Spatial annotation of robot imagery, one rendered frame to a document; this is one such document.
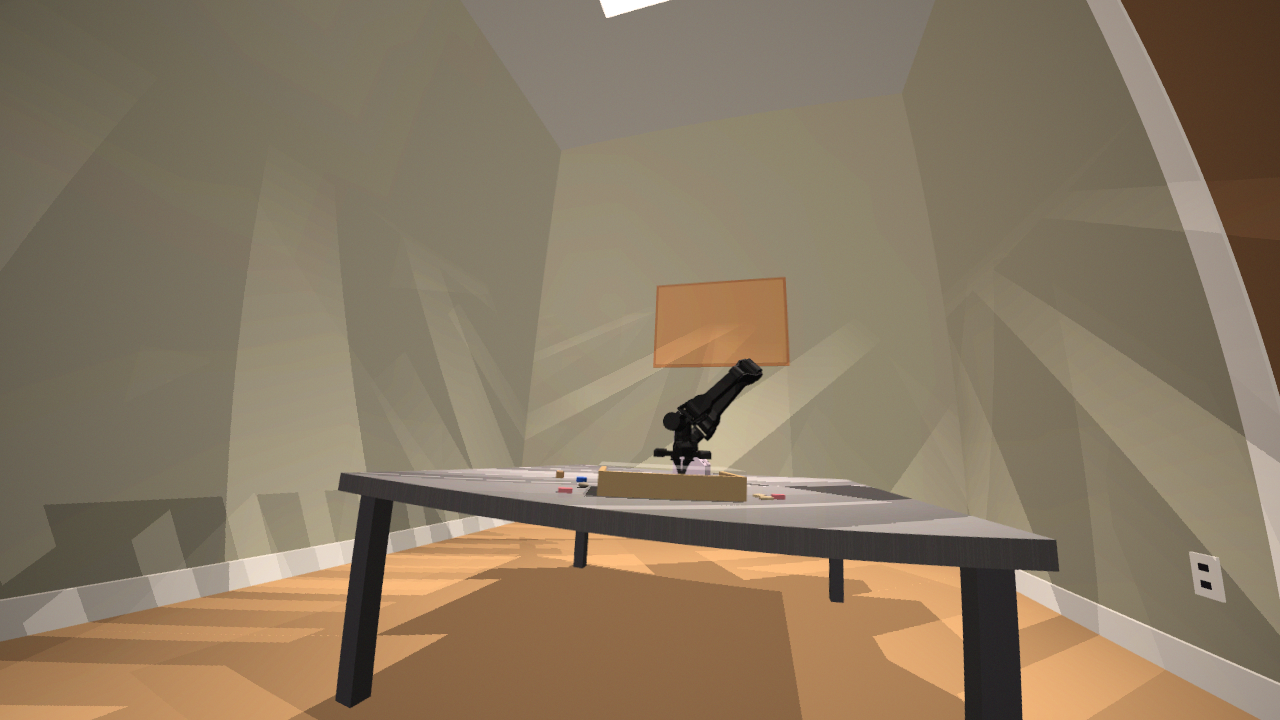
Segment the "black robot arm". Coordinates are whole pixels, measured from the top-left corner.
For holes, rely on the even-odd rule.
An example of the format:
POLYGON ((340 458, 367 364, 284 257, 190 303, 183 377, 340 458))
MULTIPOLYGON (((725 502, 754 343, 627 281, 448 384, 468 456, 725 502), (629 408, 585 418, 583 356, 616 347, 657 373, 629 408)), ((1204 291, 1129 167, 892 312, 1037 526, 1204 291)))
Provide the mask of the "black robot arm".
POLYGON ((710 439, 716 432, 716 427, 721 423, 721 414, 733 402, 733 398, 739 396, 745 386, 751 386, 762 378, 762 372, 763 369, 756 363, 753 363, 750 357, 741 359, 705 395, 690 398, 686 404, 677 407, 677 413, 666 414, 663 425, 667 430, 692 434, 691 442, 689 438, 680 441, 675 438, 673 452, 678 457, 691 457, 692 452, 698 452, 698 443, 703 438, 707 441, 710 439))

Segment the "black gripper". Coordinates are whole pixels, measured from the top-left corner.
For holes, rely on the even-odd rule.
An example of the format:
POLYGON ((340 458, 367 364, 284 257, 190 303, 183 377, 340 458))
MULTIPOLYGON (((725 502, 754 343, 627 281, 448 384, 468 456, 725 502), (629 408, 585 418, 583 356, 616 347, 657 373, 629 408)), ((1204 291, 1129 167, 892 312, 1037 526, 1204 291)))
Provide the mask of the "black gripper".
MULTIPOLYGON (((691 433, 675 433, 675 438, 678 438, 678 441, 689 438, 690 442, 691 442, 692 441, 692 434, 691 433)), ((678 457, 678 455, 676 452, 673 452, 671 450, 667 450, 667 448, 654 448, 654 456, 655 457, 671 456, 669 460, 673 460, 675 465, 681 465, 681 459, 678 457)), ((710 459, 710 451, 698 450, 698 452, 692 452, 691 457, 689 457, 689 456, 684 456, 684 457, 685 457, 684 459, 684 466, 689 466, 689 462, 694 461, 692 457, 710 459)))

